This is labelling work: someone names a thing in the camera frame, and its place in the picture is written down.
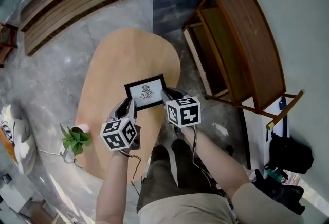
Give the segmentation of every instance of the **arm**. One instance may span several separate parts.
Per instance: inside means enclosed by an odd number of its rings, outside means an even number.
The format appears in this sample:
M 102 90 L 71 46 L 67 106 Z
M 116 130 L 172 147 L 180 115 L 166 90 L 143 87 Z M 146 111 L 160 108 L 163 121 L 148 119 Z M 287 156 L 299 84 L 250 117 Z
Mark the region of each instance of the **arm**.
M 181 129 L 187 140 L 193 145 L 194 130 Z M 216 146 L 204 133 L 197 131 L 196 152 L 218 185 L 232 199 L 234 193 L 250 180 L 242 166 L 227 153 Z
M 122 224 L 127 196 L 128 157 L 114 151 L 96 204 L 96 222 Z

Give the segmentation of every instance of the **wire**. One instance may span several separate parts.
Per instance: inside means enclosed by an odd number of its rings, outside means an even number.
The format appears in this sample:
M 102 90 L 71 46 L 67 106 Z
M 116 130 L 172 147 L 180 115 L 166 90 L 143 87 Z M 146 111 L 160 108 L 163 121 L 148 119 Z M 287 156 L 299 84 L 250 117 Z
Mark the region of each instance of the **wire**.
M 137 164 L 137 166 L 136 166 L 136 169 L 135 169 L 135 172 L 134 172 L 134 175 L 133 175 L 132 181 L 130 182 L 130 183 L 132 184 L 132 186 L 135 188 L 135 190 L 136 190 L 136 192 L 137 192 L 137 194 L 138 194 L 138 196 L 139 196 L 139 192 L 138 192 L 138 190 L 137 190 L 137 188 L 136 188 L 136 186 L 135 186 L 135 184 L 134 184 L 134 179 L 135 179 L 135 175 L 136 175 L 136 173 L 137 173 L 137 169 L 138 169 L 138 167 L 139 167 L 139 165 L 140 165 L 142 159 L 141 159 L 139 156 L 131 155 L 131 154 L 127 153 L 127 152 L 124 151 L 124 150 L 119 150 L 119 152 L 120 152 L 121 154 L 123 154 L 124 156 L 127 156 L 127 157 L 134 157 L 134 158 L 137 158 L 137 159 L 139 160 L 139 161 L 138 161 L 138 164 Z
M 204 174 L 204 176 L 206 177 L 206 179 L 208 180 L 208 183 L 210 185 L 210 187 L 212 187 L 209 176 L 207 171 L 205 171 L 202 167 L 198 166 L 195 162 L 194 162 L 194 158 L 195 158 L 195 150 L 196 150 L 196 128 L 195 125 L 192 127 L 190 126 L 193 131 L 194 131 L 194 140 L 193 140 L 193 153 L 192 153 L 192 163 L 201 170 L 201 172 Z
M 49 155 L 61 156 L 60 154 L 47 152 L 47 151 L 44 151 L 44 150 L 41 150 L 41 149 L 37 149 L 37 151 L 44 152 L 44 153 L 49 154 Z
M 41 149 L 37 149 L 37 151 L 40 151 L 40 152 L 43 152 L 43 153 L 46 153 L 46 154 L 49 154 L 49 155 L 60 156 L 60 157 L 63 158 L 63 160 L 64 160 L 64 162 L 65 162 L 66 164 L 72 164 L 72 163 L 74 163 L 74 165 L 75 165 L 76 167 L 82 169 L 82 167 L 80 167 L 80 166 L 78 166 L 78 165 L 76 164 L 76 161 L 77 161 L 76 158 L 70 158 L 70 157 L 68 157 L 68 159 L 73 160 L 73 162 L 67 162 L 67 161 L 65 160 L 65 156 L 64 156 L 64 154 L 63 154 L 62 152 L 60 152 L 59 154 L 57 154 L 57 153 L 47 152 L 47 151 L 44 151 L 44 150 L 41 150 Z

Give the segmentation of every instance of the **wooden shelf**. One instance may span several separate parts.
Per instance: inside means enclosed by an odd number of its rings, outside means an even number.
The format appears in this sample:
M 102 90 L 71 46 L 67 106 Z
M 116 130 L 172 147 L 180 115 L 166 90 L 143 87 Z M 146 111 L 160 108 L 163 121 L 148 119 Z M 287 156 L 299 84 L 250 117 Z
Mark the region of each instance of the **wooden shelf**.
M 202 0 L 183 32 L 207 99 L 273 118 L 271 129 L 304 94 L 290 95 L 294 100 L 277 116 L 264 112 L 287 94 L 279 53 L 257 0 Z M 221 99 L 224 95 L 230 101 Z M 250 97 L 255 108 L 241 104 Z

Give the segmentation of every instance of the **black picture frame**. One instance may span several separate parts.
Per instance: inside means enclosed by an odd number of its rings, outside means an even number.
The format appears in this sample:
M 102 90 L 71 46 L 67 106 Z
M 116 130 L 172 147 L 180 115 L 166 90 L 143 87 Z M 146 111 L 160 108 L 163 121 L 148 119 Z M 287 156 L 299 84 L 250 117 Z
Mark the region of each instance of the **black picture frame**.
M 137 82 L 125 84 L 124 88 L 125 88 L 125 92 L 127 94 L 127 97 L 129 99 L 132 98 L 132 94 L 130 92 L 130 88 L 131 87 L 135 87 L 137 85 L 141 85 L 143 83 L 152 82 L 152 81 L 156 81 L 156 80 L 161 80 L 162 88 L 163 89 L 166 88 L 165 77 L 163 76 L 163 74 L 161 74 L 161 75 L 157 75 L 157 76 L 153 76 L 153 77 L 150 77 L 150 78 L 146 78 L 146 79 L 143 79 L 143 80 L 140 80 L 140 81 L 137 81 Z M 148 109 L 148 108 L 151 108 L 151 107 L 160 105 L 160 104 L 162 104 L 162 100 L 161 101 L 154 102 L 154 103 L 151 103 L 151 104 L 147 104 L 147 105 L 144 105 L 144 106 L 137 107 L 137 111 Z

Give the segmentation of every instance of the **picture frame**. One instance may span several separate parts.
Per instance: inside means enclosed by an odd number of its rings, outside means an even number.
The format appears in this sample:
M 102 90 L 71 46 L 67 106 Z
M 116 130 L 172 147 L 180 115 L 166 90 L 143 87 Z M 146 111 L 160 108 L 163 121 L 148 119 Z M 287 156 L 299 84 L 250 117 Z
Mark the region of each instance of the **picture frame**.
M 124 86 L 129 99 L 136 102 L 137 111 L 162 104 L 161 91 L 166 88 L 163 74 L 128 83 Z

